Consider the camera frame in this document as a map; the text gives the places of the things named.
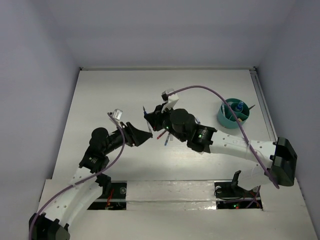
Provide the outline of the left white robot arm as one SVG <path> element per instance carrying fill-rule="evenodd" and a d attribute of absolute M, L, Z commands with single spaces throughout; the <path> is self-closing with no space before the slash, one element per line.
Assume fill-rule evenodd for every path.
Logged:
<path fill-rule="evenodd" d="M 117 130 L 99 127 L 91 133 L 89 146 L 68 186 L 56 193 L 29 220 L 30 240 L 68 240 L 74 225 L 98 198 L 110 194 L 111 178 L 104 171 L 112 166 L 108 154 L 126 145 L 138 147 L 152 133 L 135 128 L 130 122 L 119 123 Z"/>

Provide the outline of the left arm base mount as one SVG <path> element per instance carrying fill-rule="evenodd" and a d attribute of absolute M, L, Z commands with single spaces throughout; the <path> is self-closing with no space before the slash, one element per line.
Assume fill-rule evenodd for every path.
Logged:
<path fill-rule="evenodd" d="M 95 181 L 102 188 L 102 194 L 88 207 L 88 210 L 126 210 L 127 182 L 112 182 L 111 177 L 101 174 Z"/>

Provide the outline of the blue grip clear pen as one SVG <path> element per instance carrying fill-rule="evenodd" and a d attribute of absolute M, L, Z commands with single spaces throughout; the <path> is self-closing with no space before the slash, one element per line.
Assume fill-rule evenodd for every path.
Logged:
<path fill-rule="evenodd" d="M 147 115 L 146 108 L 144 106 L 142 106 L 142 109 L 143 109 L 144 116 L 146 116 Z M 146 120 L 146 123 L 147 123 L 148 131 L 152 134 L 151 126 L 147 120 Z"/>

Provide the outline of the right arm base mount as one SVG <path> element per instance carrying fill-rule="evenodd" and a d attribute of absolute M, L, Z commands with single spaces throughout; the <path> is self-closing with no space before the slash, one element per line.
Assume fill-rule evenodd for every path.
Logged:
<path fill-rule="evenodd" d="M 263 204 L 260 188 L 245 190 L 238 186 L 241 171 L 236 171 L 231 181 L 218 181 L 214 183 L 214 196 L 218 210 L 260 209 Z"/>

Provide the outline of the correction fluid bottle blue cap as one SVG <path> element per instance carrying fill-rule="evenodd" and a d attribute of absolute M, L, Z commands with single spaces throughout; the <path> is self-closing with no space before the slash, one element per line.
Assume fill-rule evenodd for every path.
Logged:
<path fill-rule="evenodd" d="M 243 111 L 243 106 L 244 106 L 244 102 L 240 101 L 237 103 L 237 105 L 235 106 L 234 111 L 235 112 L 242 112 Z"/>

